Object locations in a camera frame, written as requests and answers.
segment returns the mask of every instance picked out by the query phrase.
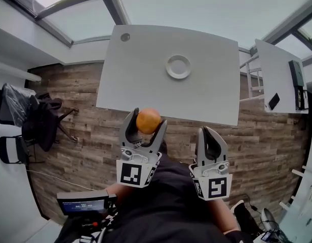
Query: clear plastic bag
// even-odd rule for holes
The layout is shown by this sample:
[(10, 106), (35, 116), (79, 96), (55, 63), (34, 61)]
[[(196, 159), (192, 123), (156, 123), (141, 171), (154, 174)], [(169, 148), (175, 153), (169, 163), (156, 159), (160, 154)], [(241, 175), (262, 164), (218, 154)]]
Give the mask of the clear plastic bag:
[(10, 84), (3, 85), (3, 100), (10, 109), (10, 113), (17, 127), (22, 127), (27, 111), (31, 106), (30, 97), (35, 95), (35, 91), (26, 88), (18, 88)]

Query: orange fruit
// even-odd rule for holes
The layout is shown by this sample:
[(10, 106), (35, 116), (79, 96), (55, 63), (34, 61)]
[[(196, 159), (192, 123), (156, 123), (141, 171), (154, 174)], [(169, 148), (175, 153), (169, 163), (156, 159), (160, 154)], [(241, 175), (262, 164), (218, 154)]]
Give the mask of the orange fruit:
[(138, 113), (136, 126), (143, 134), (153, 134), (160, 122), (161, 115), (157, 110), (145, 108)]

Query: person's arm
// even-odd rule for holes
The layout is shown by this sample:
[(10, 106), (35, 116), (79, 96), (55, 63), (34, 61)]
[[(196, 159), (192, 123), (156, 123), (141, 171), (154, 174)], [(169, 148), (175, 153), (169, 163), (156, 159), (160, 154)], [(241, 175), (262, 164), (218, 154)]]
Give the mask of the person's arm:
[(106, 188), (106, 191), (108, 194), (116, 194), (117, 200), (115, 205), (119, 206), (123, 203), (125, 198), (127, 198), (133, 191), (135, 190), (135, 187), (122, 185), (118, 183), (114, 183)]
[(208, 208), (212, 215), (214, 224), (223, 234), (234, 230), (239, 230), (237, 220), (223, 200), (211, 200), (208, 202)]

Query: black and white square marker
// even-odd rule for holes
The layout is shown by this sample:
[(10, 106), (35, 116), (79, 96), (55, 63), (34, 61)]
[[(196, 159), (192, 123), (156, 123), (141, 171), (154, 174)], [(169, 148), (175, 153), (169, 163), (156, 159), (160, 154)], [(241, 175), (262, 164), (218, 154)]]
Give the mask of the black and white square marker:
[(155, 173), (155, 170), (156, 170), (156, 168), (151, 168), (150, 173), (149, 173), (149, 176), (148, 176), (148, 178), (147, 178), (147, 180), (146, 180), (145, 185), (148, 185), (148, 184), (150, 183), (150, 181), (151, 181), (151, 179), (152, 179), (152, 176), (153, 176), (154, 173)]
[(122, 183), (140, 185), (141, 166), (128, 163), (122, 164), (121, 179)]
[(203, 194), (202, 194), (202, 190), (201, 190), (201, 186), (200, 186), (199, 181), (197, 179), (195, 179), (195, 180), (193, 180), (193, 182), (194, 182), (194, 186), (196, 187), (198, 196), (203, 198)]
[(222, 197), (227, 195), (227, 178), (209, 179), (209, 198)]

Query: person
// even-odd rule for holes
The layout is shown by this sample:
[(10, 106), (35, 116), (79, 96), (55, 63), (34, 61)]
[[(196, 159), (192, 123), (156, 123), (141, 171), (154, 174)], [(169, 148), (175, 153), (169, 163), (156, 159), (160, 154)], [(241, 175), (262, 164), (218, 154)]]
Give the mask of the person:
[[(223, 200), (198, 198), (188, 166), (172, 161), (165, 143), (160, 152), (160, 164), (147, 187), (115, 183), (106, 189), (118, 196), (118, 214), (103, 243), (253, 242), (239, 230)], [(80, 235), (79, 221), (68, 219), (55, 243), (80, 242), (75, 241)]]

